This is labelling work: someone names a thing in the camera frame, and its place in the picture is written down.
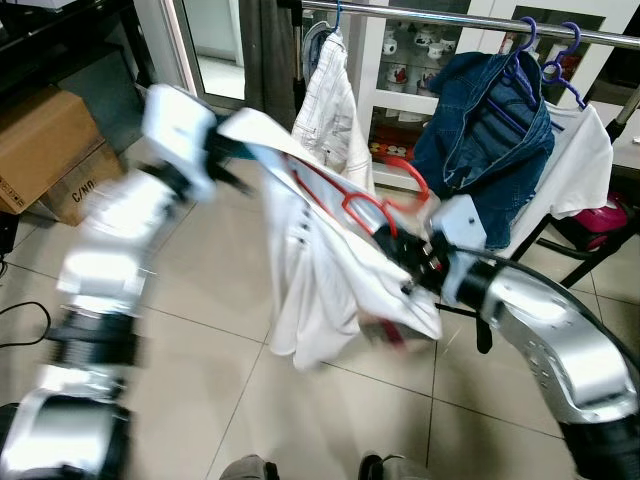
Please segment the silver robot arm segment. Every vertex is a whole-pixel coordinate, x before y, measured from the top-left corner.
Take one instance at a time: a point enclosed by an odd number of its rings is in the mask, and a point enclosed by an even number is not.
[[[432,226],[434,248],[445,252],[449,264],[443,298],[474,308],[479,323],[523,355],[580,477],[640,479],[638,395],[625,359],[599,320],[569,291],[536,272],[501,266],[508,262],[498,258],[490,265],[461,251],[484,241],[469,197],[451,200],[434,215]]]
[[[48,335],[53,358],[14,412],[0,445],[0,479],[123,475],[131,421],[118,399],[135,364],[150,255],[178,203],[211,201],[216,175],[233,180],[208,150],[215,126],[213,111],[187,93],[150,89],[143,132],[158,164],[93,197],[59,277],[68,302]]]

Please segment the white shirt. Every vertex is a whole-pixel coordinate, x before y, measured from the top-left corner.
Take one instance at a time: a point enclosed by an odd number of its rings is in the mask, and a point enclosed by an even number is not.
[[[499,252],[504,257],[513,254],[546,214],[560,219],[607,202],[613,148],[596,110],[591,105],[581,111],[549,103],[547,109],[551,120],[564,130],[553,130],[555,147],[535,196],[511,227],[510,245]]]
[[[227,120],[219,132],[249,144],[270,173],[265,175],[263,194],[274,292],[270,342],[274,353],[293,354],[294,365],[300,370],[330,361],[359,334],[361,313],[440,338],[433,295],[422,288],[414,289],[411,295],[401,292],[410,280],[409,273],[390,261],[372,240],[351,230],[354,223],[340,206],[342,194],[327,187],[325,181],[314,181],[315,174],[309,170],[299,169],[332,216],[298,187],[290,174],[290,163],[274,150],[311,163],[317,160],[288,132],[266,115],[249,109]],[[352,191],[365,191],[321,165],[318,168]],[[374,222],[380,221],[375,209],[367,211],[365,205],[363,213]]]

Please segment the cardboard box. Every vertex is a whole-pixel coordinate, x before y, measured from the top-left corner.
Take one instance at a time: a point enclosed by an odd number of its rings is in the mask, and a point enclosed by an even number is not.
[[[103,143],[62,177],[29,209],[67,225],[76,226],[85,216],[85,200],[100,183],[119,178],[124,171],[109,145]]]
[[[21,213],[104,140],[80,97],[46,88],[0,114],[0,210]]]

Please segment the blue hanger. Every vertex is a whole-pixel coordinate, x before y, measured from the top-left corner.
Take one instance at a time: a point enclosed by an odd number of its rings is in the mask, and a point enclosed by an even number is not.
[[[331,30],[332,33],[336,33],[338,31],[338,27],[340,26],[340,10],[342,7],[340,6],[340,0],[336,0],[336,24]]]
[[[543,72],[547,67],[554,68],[554,71],[551,74],[550,78],[547,79],[544,76],[544,74],[542,75],[542,82],[547,85],[553,85],[555,83],[559,83],[560,85],[562,85],[563,87],[565,87],[567,90],[569,90],[571,93],[575,95],[578,105],[580,105],[580,108],[584,110],[585,108],[587,108],[587,105],[584,103],[582,98],[580,98],[580,92],[578,92],[578,90],[576,90],[576,88],[573,85],[571,85],[564,78],[562,78],[562,65],[560,65],[560,61],[562,60],[562,57],[566,55],[571,55],[573,52],[576,51],[576,49],[578,48],[578,45],[580,45],[580,39],[582,37],[582,34],[580,33],[580,27],[578,27],[578,25],[576,25],[575,23],[562,22],[562,24],[565,27],[569,27],[571,30],[574,31],[574,33],[576,34],[575,41],[573,42],[573,45],[571,45],[569,48],[559,52],[555,60],[547,62],[542,66]]]
[[[522,85],[522,87],[525,89],[531,105],[537,106],[538,102],[536,101],[536,97],[533,94],[533,89],[531,88],[531,84],[529,83],[529,80],[523,74],[522,69],[520,68],[519,56],[520,56],[520,53],[522,53],[524,50],[526,50],[531,45],[533,45],[533,42],[536,40],[536,36],[538,35],[537,33],[538,25],[536,24],[536,21],[531,17],[522,17],[520,20],[528,23],[531,26],[531,38],[526,44],[520,45],[518,46],[518,48],[516,48],[516,51],[513,54],[513,63],[514,63],[513,72],[509,72],[509,69],[505,67],[504,76],[511,80],[514,80],[514,79],[517,80],[518,83]]]
[[[513,60],[515,65],[514,65],[513,73],[509,72],[507,67],[505,67],[504,75],[509,79],[516,79],[518,83],[520,83],[520,85],[522,85],[522,87],[526,90],[526,93],[529,96],[530,105],[532,107],[536,107],[538,105],[538,102],[536,101],[536,98],[533,95],[533,89],[531,88],[531,84],[529,83],[529,80],[523,74],[522,69],[520,68],[520,59],[518,58],[518,56],[522,51],[526,50],[531,45],[533,45],[533,42],[535,41],[536,35],[537,35],[537,24],[536,24],[536,21],[531,17],[523,17],[521,20],[531,25],[531,38],[526,44],[520,45],[514,52]],[[513,127],[515,130],[517,130],[523,135],[527,134],[527,131],[520,124],[518,124],[518,122],[516,122],[513,118],[511,118],[507,112],[505,112],[502,108],[500,108],[500,106],[497,103],[495,103],[491,98],[487,97],[487,103],[491,108],[495,110],[495,112],[505,122],[511,125],[511,127]],[[564,130],[562,126],[558,125],[555,122],[551,122],[551,125],[560,131]]]

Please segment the gray curtain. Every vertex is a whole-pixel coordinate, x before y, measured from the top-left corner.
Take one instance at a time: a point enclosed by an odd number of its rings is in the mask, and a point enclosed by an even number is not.
[[[291,11],[278,8],[276,0],[239,3],[245,103],[291,130],[296,117]]]

